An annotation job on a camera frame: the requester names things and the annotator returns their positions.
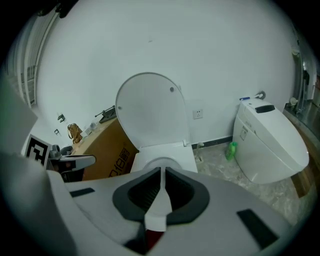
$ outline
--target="tile floor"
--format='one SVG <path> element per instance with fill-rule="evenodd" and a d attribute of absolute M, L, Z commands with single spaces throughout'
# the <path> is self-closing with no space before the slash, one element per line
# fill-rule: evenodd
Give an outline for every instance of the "tile floor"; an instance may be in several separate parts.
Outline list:
<path fill-rule="evenodd" d="M 244 175 L 235 159 L 227 161 L 225 150 L 229 143 L 199 149 L 204 163 L 198 164 L 198 172 L 214 178 L 233 182 L 248 190 L 263 202 L 282 214 L 291 225 L 306 218 L 317 200 L 317 192 L 313 186 L 309 193 L 298 198 L 291 178 L 270 184 L 254 184 Z"/>

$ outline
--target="plastic bottle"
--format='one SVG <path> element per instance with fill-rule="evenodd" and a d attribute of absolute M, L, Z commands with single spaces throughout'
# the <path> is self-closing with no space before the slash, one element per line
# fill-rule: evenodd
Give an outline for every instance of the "plastic bottle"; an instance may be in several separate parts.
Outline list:
<path fill-rule="evenodd" d="M 237 143 L 236 142 L 231 142 L 225 152 L 225 158 L 230 161 L 236 153 L 236 148 L 237 148 Z"/>

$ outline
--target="brown bag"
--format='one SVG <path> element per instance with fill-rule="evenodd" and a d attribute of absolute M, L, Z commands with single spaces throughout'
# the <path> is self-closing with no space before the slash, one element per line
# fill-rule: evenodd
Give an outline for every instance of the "brown bag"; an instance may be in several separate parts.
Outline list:
<path fill-rule="evenodd" d="M 80 135 L 82 133 L 82 130 L 79 128 L 78 125 L 75 123 L 68 125 L 68 135 L 69 138 L 72 139 L 72 143 L 78 143 L 81 141 L 82 136 Z"/>

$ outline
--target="brown cardboard box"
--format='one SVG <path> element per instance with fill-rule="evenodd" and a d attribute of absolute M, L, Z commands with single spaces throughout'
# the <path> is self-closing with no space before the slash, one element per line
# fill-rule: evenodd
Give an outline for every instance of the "brown cardboard box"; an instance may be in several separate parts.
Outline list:
<path fill-rule="evenodd" d="M 117 118 L 99 124 L 96 131 L 74 144 L 73 155 L 94 155 L 95 164 L 84 169 L 83 181 L 104 179 L 131 171 L 136 153 Z"/>

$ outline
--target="toilet lid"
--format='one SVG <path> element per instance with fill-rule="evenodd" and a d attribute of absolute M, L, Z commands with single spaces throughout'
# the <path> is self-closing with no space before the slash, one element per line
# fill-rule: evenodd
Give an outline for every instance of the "toilet lid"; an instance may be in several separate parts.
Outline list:
<path fill-rule="evenodd" d="M 140 73 L 130 77 L 117 93 L 115 109 L 137 149 L 190 139 L 184 97 L 163 75 Z"/>

